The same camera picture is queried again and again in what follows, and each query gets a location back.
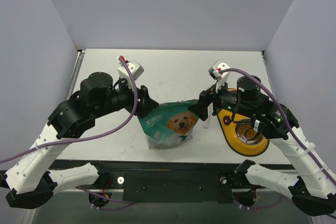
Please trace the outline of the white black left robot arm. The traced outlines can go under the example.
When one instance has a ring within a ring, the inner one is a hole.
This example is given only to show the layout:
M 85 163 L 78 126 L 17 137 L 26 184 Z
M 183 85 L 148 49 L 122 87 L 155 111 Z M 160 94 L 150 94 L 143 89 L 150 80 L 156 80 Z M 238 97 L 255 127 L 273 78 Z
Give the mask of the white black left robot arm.
M 50 166 L 95 126 L 97 118 L 122 109 L 143 118 L 158 107 L 146 86 L 132 89 L 126 78 L 119 83 L 115 89 L 109 74 L 92 73 L 82 80 L 79 91 L 56 107 L 29 153 L 11 169 L 1 171 L 1 187 L 9 189 L 6 200 L 10 207 L 35 209 L 61 191 L 86 185 L 102 188 L 108 183 L 109 172 L 99 161 L 63 170 L 51 170 Z

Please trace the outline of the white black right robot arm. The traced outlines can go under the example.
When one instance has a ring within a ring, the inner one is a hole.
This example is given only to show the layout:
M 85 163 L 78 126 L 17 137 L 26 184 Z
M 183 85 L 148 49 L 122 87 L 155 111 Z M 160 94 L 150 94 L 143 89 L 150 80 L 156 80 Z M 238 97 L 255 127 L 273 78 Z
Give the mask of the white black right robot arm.
M 297 172 L 289 175 L 245 160 L 235 169 L 237 185 L 256 185 L 276 191 L 310 216 L 335 213 L 335 174 L 318 156 L 315 145 L 307 140 L 295 116 L 258 77 L 239 78 L 236 91 L 230 91 L 226 84 L 218 91 L 211 86 L 188 109 L 206 121 L 209 105 L 213 106 L 214 115 L 226 110 L 244 116 L 244 123 L 275 145 Z

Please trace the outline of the green white dog food bag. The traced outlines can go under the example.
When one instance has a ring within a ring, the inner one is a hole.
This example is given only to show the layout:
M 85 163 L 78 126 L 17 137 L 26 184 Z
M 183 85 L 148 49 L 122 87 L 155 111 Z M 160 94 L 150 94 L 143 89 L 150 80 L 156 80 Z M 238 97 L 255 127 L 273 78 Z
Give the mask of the green white dog food bag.
M 164 150 L 192 139 L 198 117 L 188 107 L 194 99 L 161 103 L 144 118 L 138 118 L 151 150 Z

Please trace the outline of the clear plastic scoop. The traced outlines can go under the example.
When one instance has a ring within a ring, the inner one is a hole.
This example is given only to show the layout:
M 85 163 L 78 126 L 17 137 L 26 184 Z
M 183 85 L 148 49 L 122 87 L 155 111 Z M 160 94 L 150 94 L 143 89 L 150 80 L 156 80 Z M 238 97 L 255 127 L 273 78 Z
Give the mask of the clear plastic scoop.
M 209 106 L 207 108 L 207 119 L 203 122 L 203 128 L 204 129 L 208 129 L 209 128 L 211 117 L 212 117 L 212 107 Z

